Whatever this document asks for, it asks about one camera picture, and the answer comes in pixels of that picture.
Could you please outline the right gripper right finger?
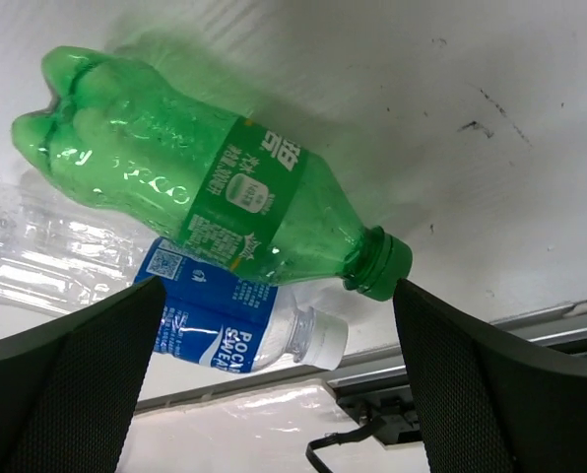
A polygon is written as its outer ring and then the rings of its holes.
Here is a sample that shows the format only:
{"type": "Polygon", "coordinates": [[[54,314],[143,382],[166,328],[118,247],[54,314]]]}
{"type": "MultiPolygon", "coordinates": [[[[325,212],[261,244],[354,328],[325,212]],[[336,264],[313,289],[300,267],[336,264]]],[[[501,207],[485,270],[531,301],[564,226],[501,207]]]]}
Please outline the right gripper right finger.
{"type": "Polygon", "coordinates": [[[433,472],[587,472],[587,359],[401,280],[400,347],[433,472]]]}

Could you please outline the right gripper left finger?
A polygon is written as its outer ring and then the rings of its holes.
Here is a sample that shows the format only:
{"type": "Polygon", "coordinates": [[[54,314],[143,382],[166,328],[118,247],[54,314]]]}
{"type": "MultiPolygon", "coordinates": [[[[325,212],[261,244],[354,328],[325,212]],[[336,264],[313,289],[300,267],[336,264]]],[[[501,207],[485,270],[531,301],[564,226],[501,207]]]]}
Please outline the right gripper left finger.
{"type": "Polygon", "coordinates": [[[0,339],[0,472],[116,469],[164,302],[152,277],[0,339]]]}

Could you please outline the Pocari Sweat clear bottle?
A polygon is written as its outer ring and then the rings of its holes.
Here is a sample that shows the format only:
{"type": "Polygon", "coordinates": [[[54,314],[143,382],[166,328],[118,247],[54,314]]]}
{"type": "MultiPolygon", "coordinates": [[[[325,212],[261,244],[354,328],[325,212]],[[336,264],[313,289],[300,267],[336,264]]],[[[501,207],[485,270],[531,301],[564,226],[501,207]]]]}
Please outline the Pocari Sweat clear bottle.
{"type": "Polygon", "coordinates": [[[343,359],[347,323],[300,306],[290,287],[238,279],[34,175],[0,182],[0,304],[59,317],[151,277],[166,293],[157,353],[237,374],[286,356],[327,371],[343,359]]]}

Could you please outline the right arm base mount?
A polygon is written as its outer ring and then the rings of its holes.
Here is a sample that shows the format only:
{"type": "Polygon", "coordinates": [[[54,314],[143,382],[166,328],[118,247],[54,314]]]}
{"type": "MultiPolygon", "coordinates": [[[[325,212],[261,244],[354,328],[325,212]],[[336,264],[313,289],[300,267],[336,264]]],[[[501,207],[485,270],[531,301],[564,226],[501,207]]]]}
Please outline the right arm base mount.
{"type": "Polygon", "coordinates": [[[327,434],[307,444],[305,458],[316,472],[332,472],[317,454],[322,448],[370,438],[384,447],[423,440],[414,396],[405,373],[338,387],[336,400],[358,426],[346,433],[327,434]]]}

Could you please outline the green plastic soda bottle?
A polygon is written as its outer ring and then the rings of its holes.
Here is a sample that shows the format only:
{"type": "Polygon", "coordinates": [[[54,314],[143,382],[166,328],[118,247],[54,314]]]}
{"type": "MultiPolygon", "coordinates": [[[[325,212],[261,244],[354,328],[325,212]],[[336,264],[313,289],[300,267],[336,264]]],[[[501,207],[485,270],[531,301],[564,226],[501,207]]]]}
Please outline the green plastic soda bottle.
{"type": "Polygon", "coordinates": [[[59,46],[41,71],[52,103],[16,118],[12,141],[72,200],[253,282],[338,278],[387,301],[409,275],[411,249],[365,226],[328,163],[296,142],[136,59],[59,46]]]}

